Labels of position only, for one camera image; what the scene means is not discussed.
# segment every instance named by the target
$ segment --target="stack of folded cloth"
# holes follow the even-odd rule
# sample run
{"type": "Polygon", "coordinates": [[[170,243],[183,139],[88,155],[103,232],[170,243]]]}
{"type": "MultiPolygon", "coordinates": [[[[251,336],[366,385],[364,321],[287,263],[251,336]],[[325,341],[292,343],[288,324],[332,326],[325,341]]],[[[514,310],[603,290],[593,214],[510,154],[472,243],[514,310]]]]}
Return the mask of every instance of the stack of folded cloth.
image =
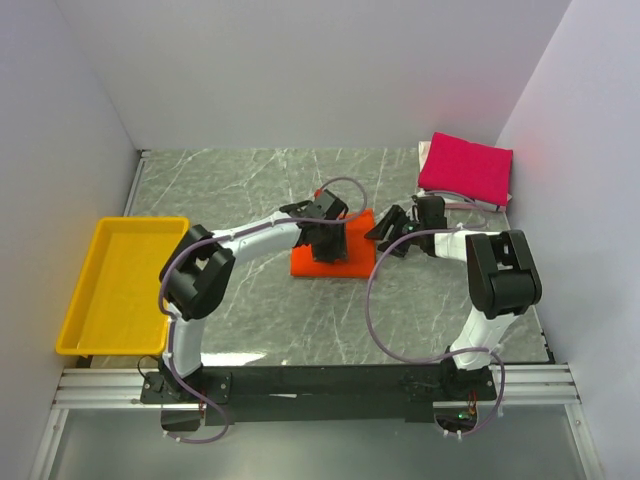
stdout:
{"type": "MultiPolygon", "coordinates": [[[[431,142],[420,142],[418,155],[420,188],[461,193],[485,209],[506,210],[511,199],[509,174],[512,150],[471,143],[436,132],[431,142]]],[[[445,201],[458,207],[465,206],[453,196],[445,196],[445,201]]]]}

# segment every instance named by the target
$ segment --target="pink fabric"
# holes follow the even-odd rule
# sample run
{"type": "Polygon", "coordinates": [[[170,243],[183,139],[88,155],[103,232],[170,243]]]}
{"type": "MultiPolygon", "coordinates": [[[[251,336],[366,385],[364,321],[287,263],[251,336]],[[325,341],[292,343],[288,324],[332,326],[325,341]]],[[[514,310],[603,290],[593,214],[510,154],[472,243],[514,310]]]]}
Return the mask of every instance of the pink fabric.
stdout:
{"type": "Polygon", "coordinates": [[[506,206],[513,150],[488,147],[436,132],[418,186],[449,190],[506,206]]]}

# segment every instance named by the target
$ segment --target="white wall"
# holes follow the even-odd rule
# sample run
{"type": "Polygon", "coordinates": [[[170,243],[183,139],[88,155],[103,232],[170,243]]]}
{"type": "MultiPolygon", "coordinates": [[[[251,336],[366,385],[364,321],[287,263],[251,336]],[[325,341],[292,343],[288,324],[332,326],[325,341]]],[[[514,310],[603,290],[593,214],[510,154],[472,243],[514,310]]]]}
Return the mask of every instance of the white wall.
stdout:
{"type": "Polygon", "coordinates": [[[57,0],[138,148],[493,143],[569,0],[57,0]]]}
{"type": "Polygon", "coordinates": [[[640,478],[640,4],[573,0],[500,136],[607,478],[640,478]]]}
{"type": "Polygon", "coordinates": [[[26,478],[62,368],[55,340],[136,152],[53,0],[0,2],[0,468],[26,478]]]}

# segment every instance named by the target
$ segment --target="yellow tray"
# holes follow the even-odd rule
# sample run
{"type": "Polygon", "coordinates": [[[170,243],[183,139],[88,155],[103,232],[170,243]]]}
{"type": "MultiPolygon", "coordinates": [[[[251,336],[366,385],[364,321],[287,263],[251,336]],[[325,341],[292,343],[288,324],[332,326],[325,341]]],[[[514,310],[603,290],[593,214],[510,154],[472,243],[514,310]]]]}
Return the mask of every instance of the yellow tray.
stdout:
{"type": "Polygon", "coordinates": [[[159,355],[160,270],[189,228],[183,217],[98,222],[56,343],[61,355],[159,355]]]}

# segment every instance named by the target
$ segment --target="marble surface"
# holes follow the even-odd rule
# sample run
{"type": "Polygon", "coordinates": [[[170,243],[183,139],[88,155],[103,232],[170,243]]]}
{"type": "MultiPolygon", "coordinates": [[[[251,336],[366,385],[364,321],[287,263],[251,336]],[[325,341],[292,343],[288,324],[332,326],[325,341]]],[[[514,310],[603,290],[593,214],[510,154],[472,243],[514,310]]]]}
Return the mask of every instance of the marble surface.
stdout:
{"type": "MultiPolygon", "coordinates": [[[[307,199],[332,177],[349,175],[365,186],[380,218],[393,203],[409,205],[417,174],[416,149],[153,151],[131,215],[183,215],[211,230],[230,228],[307,199]]],[[[339,183],[332,190],[351,210],[360,205],[353,186],[339,183]]],[[[508,227],[503,214],[489,215],[490,230],[508,227]]],[[[477,216],[448,211],[449,225],[478,221],[477,216]]],[[[289,257],[289,251],[281,252],[234,270],[224,301],[207,319],[205,363],[390,362],[366,329],[366,282],[293,278],[289,257]]],[[[451,344],[470,306],[465,265],[431,258],[417,247],[405,259],[387,260],[372,294],[381,338],[392,350],[415,357],[441,353],[451,344]]],[[[509,328],[503,343],[505,361],[548,360],[533,309],[509,328]]]]}

